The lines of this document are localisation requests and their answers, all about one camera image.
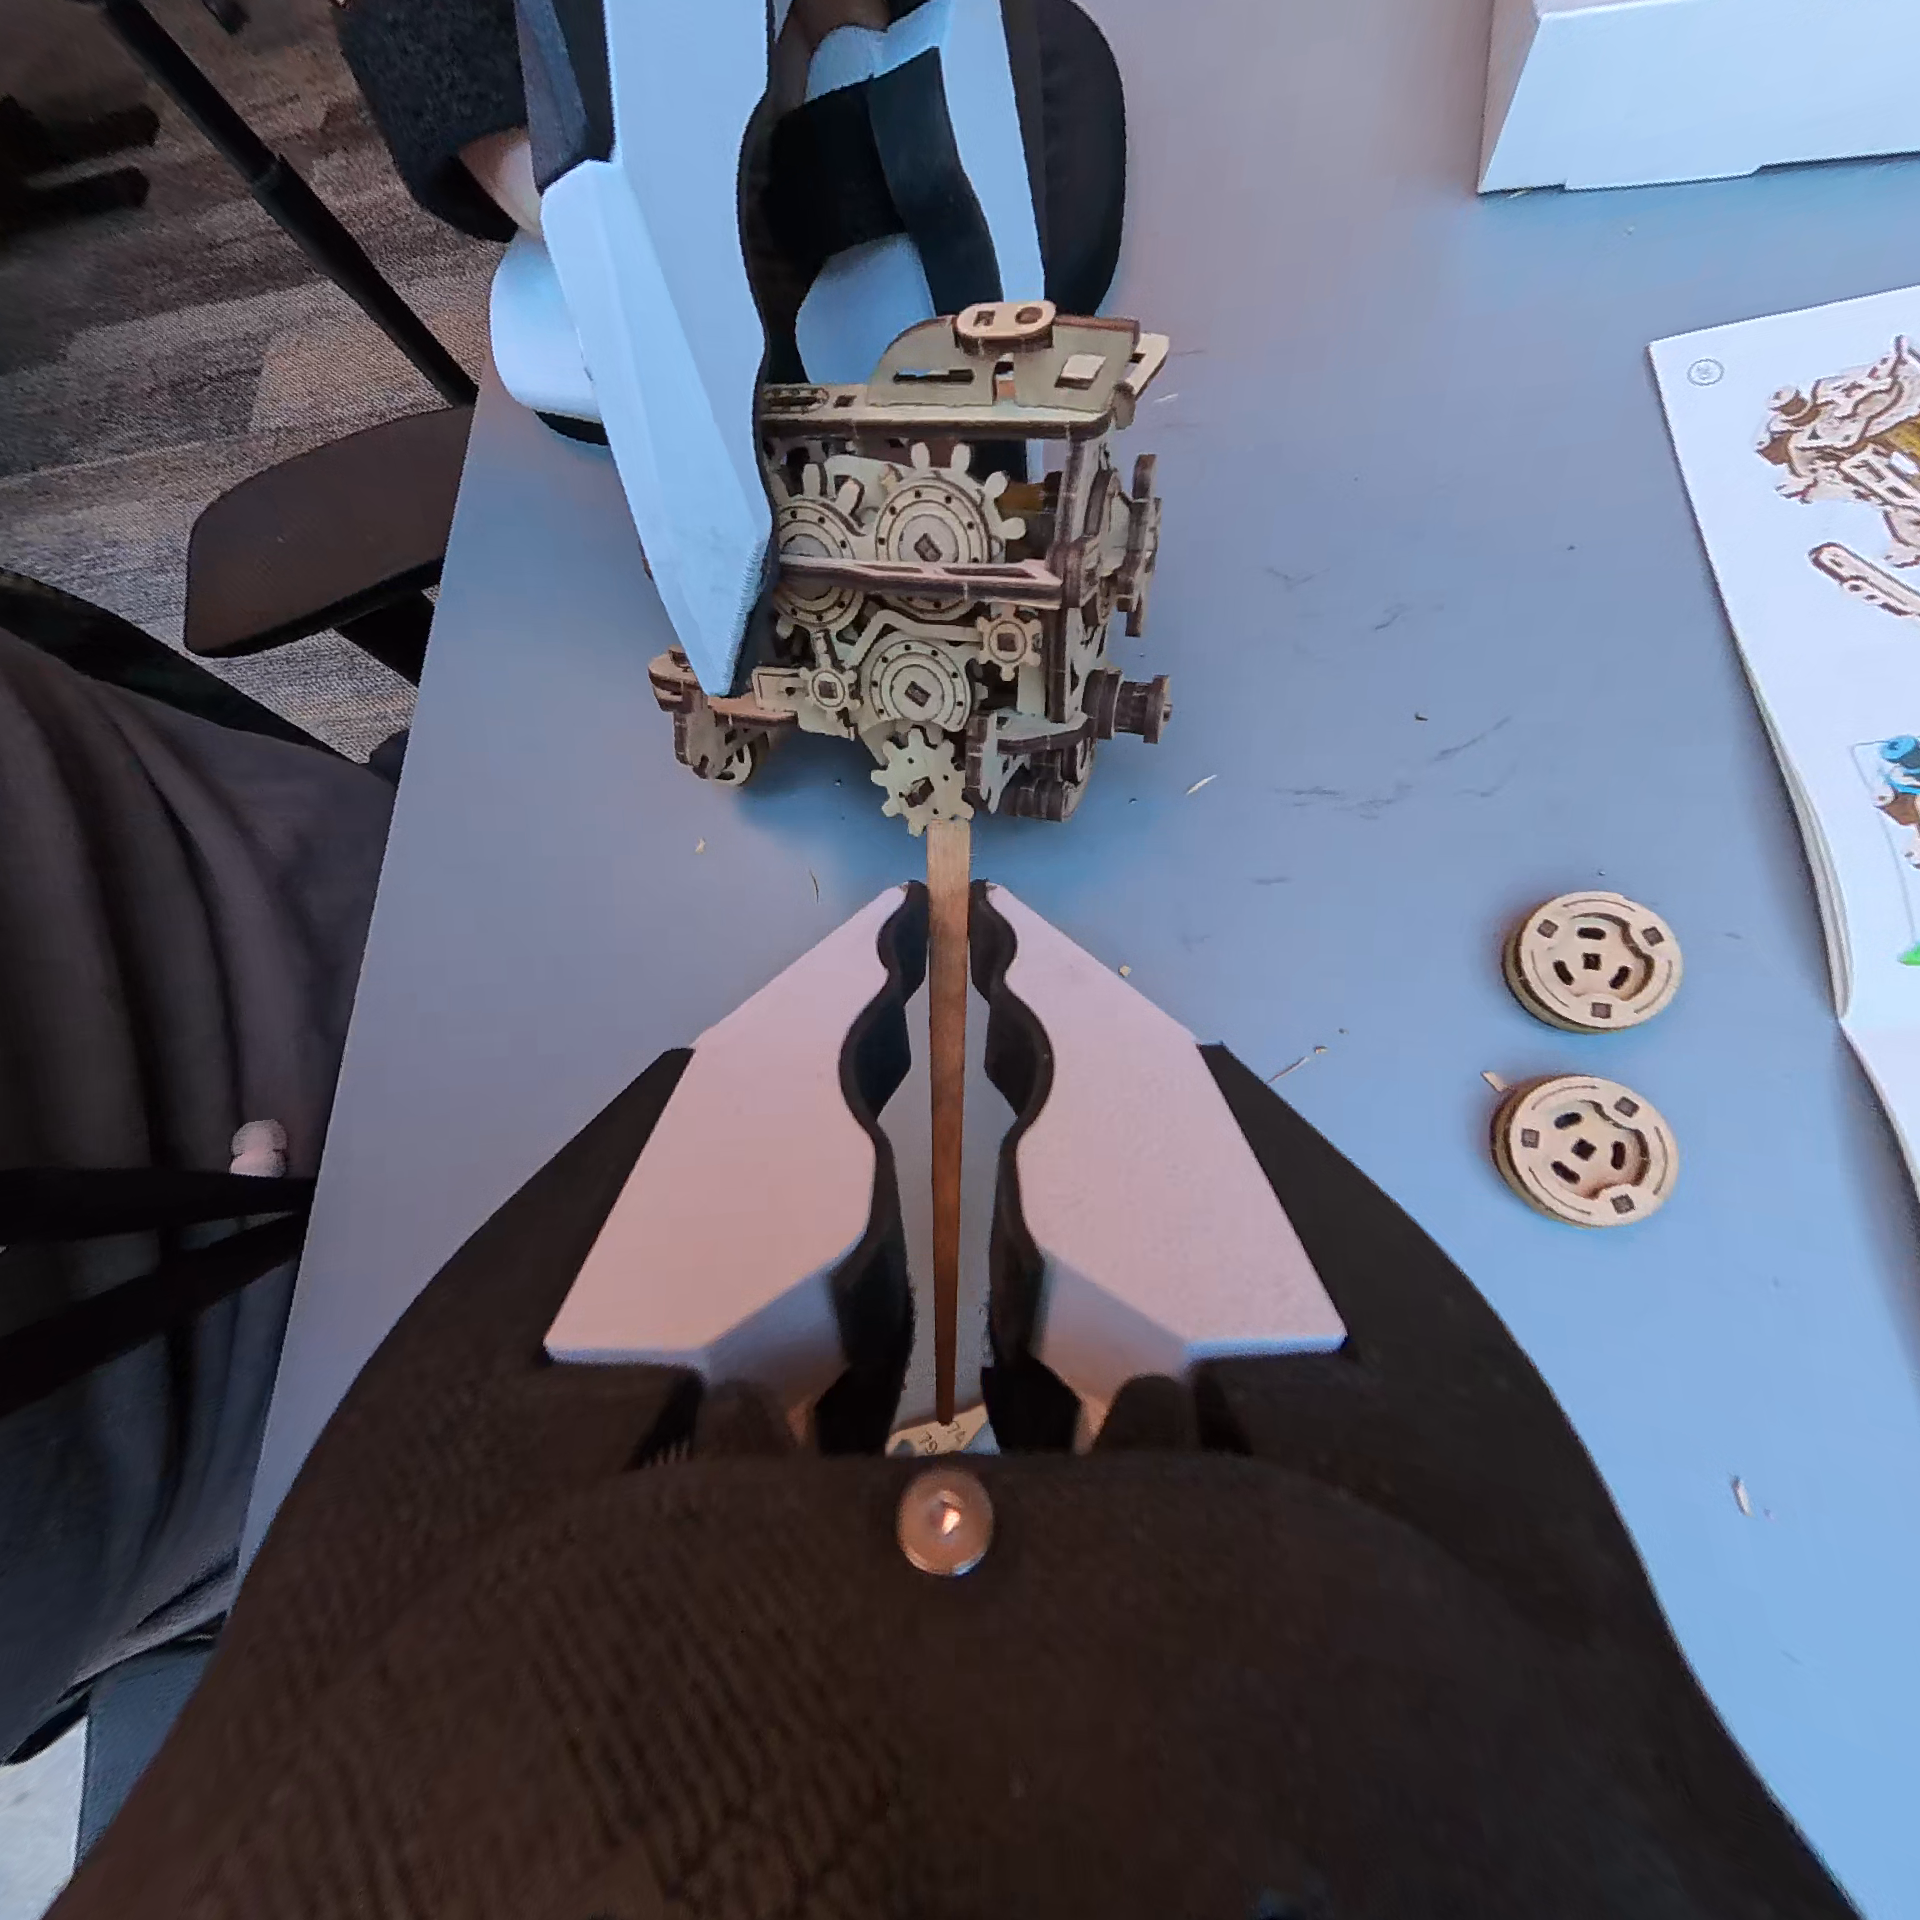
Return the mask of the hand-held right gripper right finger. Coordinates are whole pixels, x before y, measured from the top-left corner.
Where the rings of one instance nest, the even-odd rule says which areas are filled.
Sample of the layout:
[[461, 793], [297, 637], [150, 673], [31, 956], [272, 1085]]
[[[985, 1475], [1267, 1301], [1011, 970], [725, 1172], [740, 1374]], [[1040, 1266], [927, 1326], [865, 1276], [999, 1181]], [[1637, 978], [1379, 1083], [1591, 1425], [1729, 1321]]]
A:
[[999, 1449], [1067, 1451], [1136, 1376], [1335, 1350], [1347, 1329], [1193, 1034], [999, 885], [968, 923], [1014, 1116], [980, 1376]]

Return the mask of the person's grey clothing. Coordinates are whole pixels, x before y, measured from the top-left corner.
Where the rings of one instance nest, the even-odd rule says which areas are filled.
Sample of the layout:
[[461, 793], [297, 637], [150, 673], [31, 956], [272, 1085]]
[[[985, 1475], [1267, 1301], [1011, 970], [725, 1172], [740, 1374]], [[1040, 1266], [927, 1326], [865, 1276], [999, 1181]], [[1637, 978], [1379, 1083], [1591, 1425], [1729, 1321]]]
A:
[[[36, 582], [1, 637], [1, 1739], [219, 1616], [393, 785]], [[287, 1172], [229, 1172], [279, 1121]]]

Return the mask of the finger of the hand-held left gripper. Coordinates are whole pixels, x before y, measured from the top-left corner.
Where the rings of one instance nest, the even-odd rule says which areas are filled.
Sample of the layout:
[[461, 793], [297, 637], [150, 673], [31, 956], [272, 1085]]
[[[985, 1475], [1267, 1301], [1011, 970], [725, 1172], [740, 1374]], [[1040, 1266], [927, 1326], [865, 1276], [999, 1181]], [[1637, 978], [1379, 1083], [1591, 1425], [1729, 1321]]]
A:
[[1024, 30], [993, 2], [783, 8], [743, 188], [768, 380], [862, 380], [921, 320], [1043, 294]]
[[768, 83], [757, 2], [516, 2], [543, 242], [641, 555], [702, 689], [735, 696], [773, 557], [737, 236]]

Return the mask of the person's left hand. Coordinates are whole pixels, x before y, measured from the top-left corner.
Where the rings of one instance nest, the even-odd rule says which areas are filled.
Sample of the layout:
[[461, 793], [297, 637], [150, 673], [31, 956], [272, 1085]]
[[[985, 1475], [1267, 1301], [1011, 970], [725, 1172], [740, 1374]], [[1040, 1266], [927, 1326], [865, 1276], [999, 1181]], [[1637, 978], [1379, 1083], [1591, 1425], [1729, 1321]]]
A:
[[523, 233], [542, 232], [542, 195], [535, 180], [528, 128], [479, 134], [461, 147], [461, 165], [483, 193]]

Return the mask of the white cardboard box tray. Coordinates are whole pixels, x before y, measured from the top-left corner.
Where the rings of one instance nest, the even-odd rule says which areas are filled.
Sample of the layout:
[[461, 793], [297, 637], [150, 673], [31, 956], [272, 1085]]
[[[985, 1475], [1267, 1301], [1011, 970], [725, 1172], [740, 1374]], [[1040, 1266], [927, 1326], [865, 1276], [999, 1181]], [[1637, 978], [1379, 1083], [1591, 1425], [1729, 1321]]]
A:
[[1916, 2], [1495, 4], [1480, 195], [1916, 148]]

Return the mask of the illustrated instruction booklet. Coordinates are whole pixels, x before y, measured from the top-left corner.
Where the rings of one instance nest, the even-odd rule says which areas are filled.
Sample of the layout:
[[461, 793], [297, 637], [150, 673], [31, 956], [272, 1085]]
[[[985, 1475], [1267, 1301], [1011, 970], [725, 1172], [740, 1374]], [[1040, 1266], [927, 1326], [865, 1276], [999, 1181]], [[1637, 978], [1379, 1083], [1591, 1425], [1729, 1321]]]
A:
[[1652, 344], [1807, 850], [1835, 1012], [1917, 1172], [1917, 290]]

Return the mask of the black office chair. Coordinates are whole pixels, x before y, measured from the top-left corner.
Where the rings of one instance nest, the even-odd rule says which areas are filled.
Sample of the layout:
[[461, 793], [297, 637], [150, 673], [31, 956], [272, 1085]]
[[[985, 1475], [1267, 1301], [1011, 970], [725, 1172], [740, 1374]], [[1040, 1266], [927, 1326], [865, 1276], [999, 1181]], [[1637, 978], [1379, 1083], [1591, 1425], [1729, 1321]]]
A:
[[251, 200], [445, 400], [313, 449], [212, 500], [187, 545], [182, 648], [256, 656], [335, 632], [416, 686], [440, 579], [476, 381], [352, 233], [139, 2], [100, 13]]

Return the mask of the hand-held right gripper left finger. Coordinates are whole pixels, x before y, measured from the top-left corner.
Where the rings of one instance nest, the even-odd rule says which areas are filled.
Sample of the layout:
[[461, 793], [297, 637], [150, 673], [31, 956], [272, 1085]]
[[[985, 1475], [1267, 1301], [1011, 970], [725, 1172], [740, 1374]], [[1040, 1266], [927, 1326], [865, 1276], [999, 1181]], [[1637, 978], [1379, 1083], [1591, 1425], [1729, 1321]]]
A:
[[543, 1350], [764, 1387], [824, 1453], [889, 1440], [915, 1339], [880, 1113], [910, 1067], [924, 886], [886, 886], [693, 1045]]

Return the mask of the thin wooden stick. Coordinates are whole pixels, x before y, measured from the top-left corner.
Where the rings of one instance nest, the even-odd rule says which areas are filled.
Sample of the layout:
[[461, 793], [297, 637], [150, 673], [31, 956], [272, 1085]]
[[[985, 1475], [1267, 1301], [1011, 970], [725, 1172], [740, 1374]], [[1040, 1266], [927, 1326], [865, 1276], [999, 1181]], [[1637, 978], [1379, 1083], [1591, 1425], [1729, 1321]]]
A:
[[925, 827], [935, 1418], [953, 1420], [968, 1020], [968, 821]]

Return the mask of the round wooden wheel disc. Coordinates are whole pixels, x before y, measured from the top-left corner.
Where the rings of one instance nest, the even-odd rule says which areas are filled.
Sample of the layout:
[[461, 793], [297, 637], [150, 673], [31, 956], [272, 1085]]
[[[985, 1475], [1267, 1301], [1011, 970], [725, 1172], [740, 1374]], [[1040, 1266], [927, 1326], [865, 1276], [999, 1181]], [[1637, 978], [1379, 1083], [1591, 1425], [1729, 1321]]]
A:
[[1614, 894], [1556, 896], [1503, 940], [1503, 981], [1539, 1020], [1575, 1034], [1616, 1034], [1656, 1018], [1681, 981], [1672, 928]]
[[1593, 1075], [1509, 1089], [1492, 1117], [1507, 1187], [1536, 1212], [1584, 1230], [1656, 1212], [1678, 1176], [1678, 1142], [1644, 1096]]

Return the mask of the wooden mechanical gear model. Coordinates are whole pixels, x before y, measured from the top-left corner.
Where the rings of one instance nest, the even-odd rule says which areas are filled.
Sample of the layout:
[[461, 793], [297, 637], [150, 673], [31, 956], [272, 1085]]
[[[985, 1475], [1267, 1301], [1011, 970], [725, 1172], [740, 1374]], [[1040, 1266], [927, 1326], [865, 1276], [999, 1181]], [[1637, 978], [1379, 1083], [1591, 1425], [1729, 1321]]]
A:
[[862, 744], [881, 813], [918, 834], [975, 811], [1063, 822], [1097, 744], [1156, 744], [1167, 680], [1127, 680], [1145, 625], [1156, 462], [1111, 450], [1167, 357], [1136, 320], [974, 302], [897, 333], [863, 381], [758, 388], [774, 509], [773, 643], [705, 692], [649, 662], [693, 774], [744, 785], [793, 731]]

